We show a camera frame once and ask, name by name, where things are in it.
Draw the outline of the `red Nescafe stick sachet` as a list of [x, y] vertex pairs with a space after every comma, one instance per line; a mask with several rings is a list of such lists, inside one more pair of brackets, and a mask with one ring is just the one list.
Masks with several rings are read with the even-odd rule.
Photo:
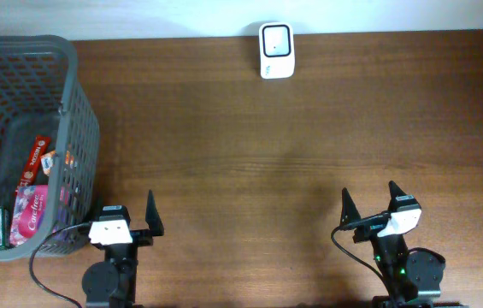
[[17, 185], [18, 187], [31, 186], [35, 182], [41, 164], [40, 158], [45, 154], [50, 142], [50, 137], [42, 135], [36, 136], [27, 163], [22, 170], [21, 178]]

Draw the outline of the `orange Kleenex tissue pack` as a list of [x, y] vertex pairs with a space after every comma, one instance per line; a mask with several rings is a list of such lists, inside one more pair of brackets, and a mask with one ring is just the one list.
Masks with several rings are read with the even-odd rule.
[[45, 175], [49, 176], [50, 172], [54, 166], [54, 157], [56, 155], [56, 151], [50, 151], [48, 153], [45, 153], [41, 159], [41, 167]]

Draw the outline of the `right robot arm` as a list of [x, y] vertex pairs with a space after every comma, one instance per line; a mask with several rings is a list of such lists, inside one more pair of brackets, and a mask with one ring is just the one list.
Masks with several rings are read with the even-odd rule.
[[423, 247], [409, 248], [404, 236], [417, 227], [422, 213], [416, 198], [404, 192], [394, 181], [388, 183], [390, 202], [386, 210], [361, 217], [349, 191], [341, 193], [342, 210], [339, 225], [332, 231], [333, 244], [338, 244], [338, 231], [352, 231], [355, 243], [370, 242], [376, 265], [362, 261], [341, 245], [338, 249], [373, 271], [387, 294], [372, 298], [373, 307], [432, 307], [441, 295], [440, 283], [445, 258]]

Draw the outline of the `green Axe Brand box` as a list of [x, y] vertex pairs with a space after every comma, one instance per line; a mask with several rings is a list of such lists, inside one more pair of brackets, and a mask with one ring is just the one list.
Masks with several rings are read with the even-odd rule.
[[0, 249], [9, 246], [9, 212], [0, 207]]

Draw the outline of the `Carefree liners pack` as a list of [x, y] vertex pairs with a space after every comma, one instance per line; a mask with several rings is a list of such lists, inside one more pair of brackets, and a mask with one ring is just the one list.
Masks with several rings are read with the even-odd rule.
[[18, 189], [9, 232], [10, 245], [20, 246], [38, 232], [44, 218], [47, 193], [47, 185]]

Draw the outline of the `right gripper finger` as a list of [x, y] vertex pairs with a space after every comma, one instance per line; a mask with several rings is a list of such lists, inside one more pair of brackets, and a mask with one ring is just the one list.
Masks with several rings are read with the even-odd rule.
[[341, 198], [342, 198], [342, 209], [341, 209], [339, 226], [344, 227], [350, 223], [359, 222], [361, 220], [361, 216], [346, 187], [342, 189]]
[[387, 209], [390, 212], [397, 212], [406, 206], [407, 194], [394, 181], [388, 182], [388, 188], [391, 200]]

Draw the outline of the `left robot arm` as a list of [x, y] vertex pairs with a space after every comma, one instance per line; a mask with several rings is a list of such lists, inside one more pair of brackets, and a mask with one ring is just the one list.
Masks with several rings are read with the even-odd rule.
[[127, 207], [108, 205], [91, 223], [88, 238], [104, 252], [104, 260], [90, 266], [83, 275], [86, 307], [135, 306], [138, 249], [152, 246], [155, 237], [164, 235], [152, 191], [148, 192], [145, 208], [147, 227], [131, 230], [130, 221]]

